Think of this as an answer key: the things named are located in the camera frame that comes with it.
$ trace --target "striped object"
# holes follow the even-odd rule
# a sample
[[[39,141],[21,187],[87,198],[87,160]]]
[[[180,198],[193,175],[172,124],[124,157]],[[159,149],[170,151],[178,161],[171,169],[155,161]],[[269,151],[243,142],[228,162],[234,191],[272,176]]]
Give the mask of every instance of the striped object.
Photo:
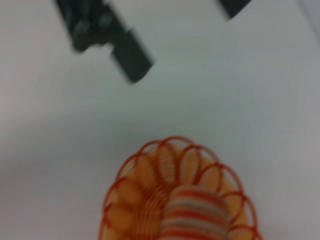
[[[164,209],[159,240],[228,240],[228,213],[222,198],[195,185],[174,189]]]

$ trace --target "black plastic part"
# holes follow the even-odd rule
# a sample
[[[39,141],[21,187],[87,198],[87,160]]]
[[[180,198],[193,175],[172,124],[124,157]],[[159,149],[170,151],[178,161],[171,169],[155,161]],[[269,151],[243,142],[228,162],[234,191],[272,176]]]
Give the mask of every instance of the black plastic part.
[[[218,0],[228,16],[232,19],[241,12],[251,0]]]
[[[111,43],[113,57],[133,83],[150,70],[153,62],[110,4],[103,4],[102,0],[56,0],[56,3],[76,51]]]

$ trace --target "white surface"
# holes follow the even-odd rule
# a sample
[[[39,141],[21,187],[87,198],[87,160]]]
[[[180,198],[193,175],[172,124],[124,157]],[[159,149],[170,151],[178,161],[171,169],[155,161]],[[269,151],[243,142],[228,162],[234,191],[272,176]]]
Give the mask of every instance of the white surface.
[[[241,176],[266,240],[316,239],[320,49],[293,0],[226,23],[211,0],[117,0],[157,59],[127,85],[72,54],[52,2],[0,3],[0,239],[96,239],[115,171],[179,134]]]

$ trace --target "blurry black object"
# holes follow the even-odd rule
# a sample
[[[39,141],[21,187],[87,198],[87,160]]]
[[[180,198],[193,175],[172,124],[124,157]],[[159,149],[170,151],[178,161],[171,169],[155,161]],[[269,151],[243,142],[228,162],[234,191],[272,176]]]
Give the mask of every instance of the blurry black object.
[[[132,30],[127,31],[112,6],[102,0],[55,0],[75,50],[92,45],[114,46],[112,55],[128,79],[141,80],[153,63]]]
[[[232,19],[240,13],[241,10],[251,2],[251,0],[219,0],[219,2],[228,16]]]

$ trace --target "white ceiling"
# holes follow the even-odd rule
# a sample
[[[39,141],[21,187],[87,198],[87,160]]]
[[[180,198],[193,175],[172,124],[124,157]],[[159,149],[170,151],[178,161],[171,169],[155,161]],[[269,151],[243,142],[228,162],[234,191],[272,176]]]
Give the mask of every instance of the white ceiling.
[[[53,1],[0,2],[0,239],[96,239],[115,171],[184,135],[241,176],[266,240],[316,239],[320,46],[294,0],[115,0],[156,59],[128,85],[73,54]]]

